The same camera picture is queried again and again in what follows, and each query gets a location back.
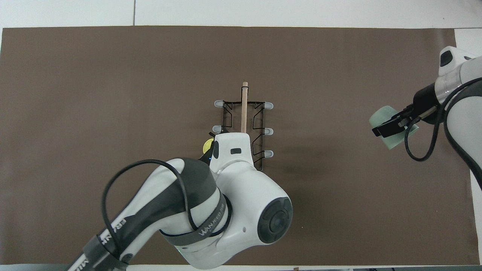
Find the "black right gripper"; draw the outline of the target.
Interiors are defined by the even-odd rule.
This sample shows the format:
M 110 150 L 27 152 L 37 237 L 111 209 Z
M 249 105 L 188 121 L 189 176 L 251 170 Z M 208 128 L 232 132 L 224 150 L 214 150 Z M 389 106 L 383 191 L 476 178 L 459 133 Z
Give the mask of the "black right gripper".
M 408 128 L 413 112 L 413 119 L 425 113 L 433 106 L 437 108 L 440 103 L 435 94 L 435 84 L 430 84 L 413 97 L 413 106 L 407 106 L 397 111 L 391 106 L 383 106 L 372 115 L 372 132 L 376 137 L 388 138 L 396 134 L 403 134 Z

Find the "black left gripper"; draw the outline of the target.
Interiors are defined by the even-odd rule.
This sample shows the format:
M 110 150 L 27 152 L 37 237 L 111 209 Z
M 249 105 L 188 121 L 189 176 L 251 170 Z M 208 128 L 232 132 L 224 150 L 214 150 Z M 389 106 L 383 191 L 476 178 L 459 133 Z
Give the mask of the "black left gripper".
M 207 151 L 208 161 L 207 164 L 210 165 L 212 161 L 219 159 L 219 143 L 218 141 L 212 141 L 209 150 Z

